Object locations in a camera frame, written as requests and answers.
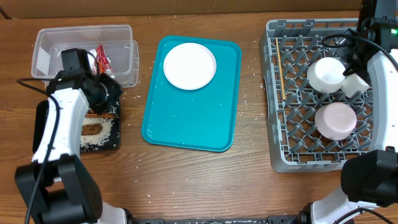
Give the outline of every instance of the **pink cup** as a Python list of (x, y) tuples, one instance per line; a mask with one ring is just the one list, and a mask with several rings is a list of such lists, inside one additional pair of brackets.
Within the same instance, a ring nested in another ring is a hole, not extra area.
[(331, 140), (347, 138), (356, 125), (353, 109), (344, 103), (331, 103), (322, 106), (315, 114), (318, 131)]

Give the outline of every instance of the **blue tray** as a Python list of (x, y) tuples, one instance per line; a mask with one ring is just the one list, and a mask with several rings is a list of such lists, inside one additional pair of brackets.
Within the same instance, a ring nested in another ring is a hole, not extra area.
[[(217, 69), (209, 84), (181, 90), (166, 79), (163, 61), (183, 43), (197, 43), (214, 55)], [(242, 52), (233, 42), (167, 36), (158, 46), (142, 124), (142, 136), (152, 144), (223, 152), (234, 137)]]

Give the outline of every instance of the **wooden table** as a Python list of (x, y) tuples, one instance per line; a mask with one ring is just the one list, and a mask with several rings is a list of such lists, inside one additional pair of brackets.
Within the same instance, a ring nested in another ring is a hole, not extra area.
[[(269, 159), (267, 105), (261, 88), (258, 42), (271, 19), (347, 18), (358, 12), (88, 17), (0, 21), (0, 223), (22, 223), (25, 203), (14, 182), (17, 166), (32, 158), (35, 107), (45, 97), (16, 83), (31, 77), (39, 30), (49, 27), (129, 24), (139, 46), (139, 83), (121, 99), (122, 146), (82, 154), (105, 201), (136, 218), (238, 218), (296, 214), (340, 184), (340, 172), (280, 174)], [(157, 44), (166, 35), (230, 40), (242, 49), (234, 143), (224, 153), (151, 145), (141, 136)], [(398, 206), (378, 212), (398, 222)], [(363, 215), (359, 223), (380, 223)]]

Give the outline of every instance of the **clear plastic bin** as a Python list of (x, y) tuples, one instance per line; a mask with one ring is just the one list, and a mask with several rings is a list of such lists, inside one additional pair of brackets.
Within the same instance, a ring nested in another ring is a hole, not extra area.
[(37, 34), (32, 58), (34, 78), (54, 78), (63, 70), (61, 51), (79, 48), (87, 51), (101, 44), (111, 61), (111, 75), (123, 87), (138, 82), (138, 45), (129, 25), (81, 26), (42, 29)]

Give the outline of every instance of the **gray dish rack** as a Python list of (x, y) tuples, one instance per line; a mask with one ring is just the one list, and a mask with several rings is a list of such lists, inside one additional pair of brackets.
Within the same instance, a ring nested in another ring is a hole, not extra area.
[[(267, 130), (271, 165), (277, 172), (327, 172), (341, 169), (346, 160), (367, 153), (373, 126), (372, 90), (351, 98), (341, 91), (319, 93), (306, 78), (308, 67), (322, 57), (341, 60), (322, 38), (356, 29), (358, 19), (272, 20), (259, 43), (261, 72), (266, 84)], [(278, 38), (286, 100), (282, 100)], [(357, 115), (357, 125), (342, 141), (323, 137), (314, 123), (315, 112), (332, 102), (346, 103)]]

